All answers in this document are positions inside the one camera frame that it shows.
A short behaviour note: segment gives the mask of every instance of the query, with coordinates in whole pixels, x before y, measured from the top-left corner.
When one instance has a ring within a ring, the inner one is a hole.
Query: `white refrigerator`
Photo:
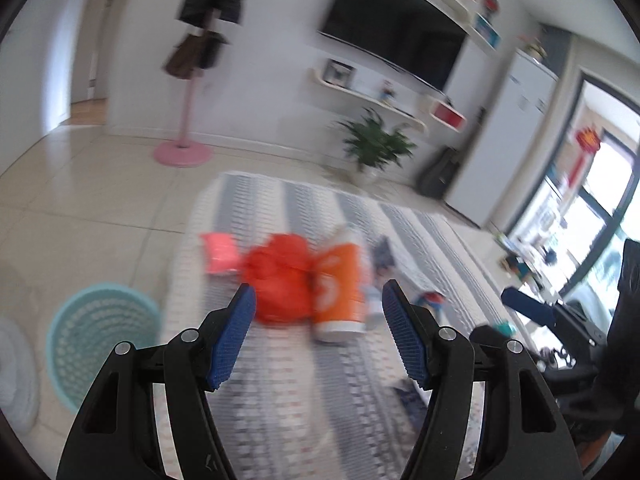
[[[485,226],[529,151],[556,86],[551,70],[516,51],[498,99],[444,202]]]

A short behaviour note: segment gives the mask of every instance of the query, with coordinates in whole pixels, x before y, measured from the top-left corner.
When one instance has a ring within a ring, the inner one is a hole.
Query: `brown bag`
[[[205,40],[204,36],[187,34],[164,64],[164,71],[178,79],[191,79],[193,69],[200,62]]]
[[[207,69],[215,65],[220,47],[226,43],[222,34],[212,30],[202,36],[188,34],[164,64],[164,70],[178,79],[191,79],[194,68]]]

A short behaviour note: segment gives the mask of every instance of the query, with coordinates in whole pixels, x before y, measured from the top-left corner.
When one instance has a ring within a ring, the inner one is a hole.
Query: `tiled floor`
[[[101,126],[61,126],[0,177],[0,309],[24,329],[40,373],[37,423],[22,439],[52,478],[73,421],[46,373],[52,316],[73,293],[104,281],[133,286],[162,306],[193,202],[218,173],[249,171],[338,187],[443,212],[461,223],[407,186],[381,182],[361,190],[338,171],[271,155],[215,148],[199,168],[168,168],[151,157],[158,142],[107,136]],[[487,233],[461,230],[492,257]]]

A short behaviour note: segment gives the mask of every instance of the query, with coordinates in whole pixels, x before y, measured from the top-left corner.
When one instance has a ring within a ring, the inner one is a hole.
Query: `red bag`
[[[255,289],[257,320],[285,324],[311,317],[311,262],[308,244],[298,235],[271,235],[265,246],[249,251],[242,281]]]

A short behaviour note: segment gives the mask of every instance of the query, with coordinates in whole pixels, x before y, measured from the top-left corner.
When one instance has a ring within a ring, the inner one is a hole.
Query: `black tv screen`
[[[427,0],[335,0],[320,32],[442,90],[466,32]]]

